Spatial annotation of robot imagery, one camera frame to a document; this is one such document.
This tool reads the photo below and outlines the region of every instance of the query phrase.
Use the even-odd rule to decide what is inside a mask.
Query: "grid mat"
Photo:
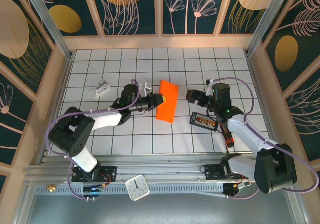
[[[149,48],[77,50],[61,104],[60,115],[76,106],[82,111],[108,108],[121,95],[131,79],[140,85],[152,81],[152,91],[159,92],[162,79],[179,86],[174,123],[156,120],[156,110],[135,114],[122,126],[108,126],[95,130],[87,142],[87,149],[95,156],[163,153],[226,152],[219,133],[190,125],[193,111],[206,114],[206,109],[189,104],[187,90],[206,90],[206,79],[238,77],[257,94],[242,48]],[[101,80],[111,88],[99,98],[90,91]],[[249,111],[252,100],[249,90],[236,80],[230,84],[232,104]],[[265,135],[267,128],[258,99],[249,120]],[[230,152],[250,152],[233,136],[235,145]]]

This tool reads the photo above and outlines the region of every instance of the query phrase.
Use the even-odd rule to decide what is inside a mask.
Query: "dark teal wallpaper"
[[[155,34],[155,0],[95,0],[106,35]]]
[[[287,4],[288,0],[284,0],[283,3],[281,4],[278,13],[276,14],[276,16],[274,17],[273,21],[271,22],[269,28],[266,30],[265,35],[262,38],[262,41],[264,42],[268,36],[268,34],[270,33],[271,29],[274,26],[275,21],[278,19],[279,15],[281,14],[283,8],[285,7],[285,5]]]
[[[231,0],[221,34],[253,34],[270,0]]]
[[[97,35],[87,0],[43,0],[64,36]]]
[[[4,185],[5,185],[4,184],[5,181],[6,181],[6,176],[0,175],[0,195],[1,195],[2,189],[3,189]]]
[[[163,0],[163,33],[212,34],[221,3],[222,0]]]
[[[52,49],[19,0],[0,6],[0,61],[36,93]]]
[[[287,98],[309,161],[320,158],[320,69]]]
[[[0,162],[11,165],[33,102],[0,74]]]
[[[320,0],[295,0],[266,51],[285,90],[320,55]]]

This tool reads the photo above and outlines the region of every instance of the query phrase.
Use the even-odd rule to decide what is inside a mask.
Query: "orange sponge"
[[[159,94],[164,95],[166,101],[157,107],[155,118],[172,124],[175,119],[179,86],[166,80],[161,80]]]

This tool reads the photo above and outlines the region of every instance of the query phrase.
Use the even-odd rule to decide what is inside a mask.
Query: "brass screw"
[[[55,184],[47,185],[46,187],[50,192],[54,192],[57,189]]]

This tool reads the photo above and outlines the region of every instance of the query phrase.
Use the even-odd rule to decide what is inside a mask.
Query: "analog clock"
[[[143,175],[138,175],[126,182],[126,187],[131,200],[139,200],[150,194],[150,189]]]

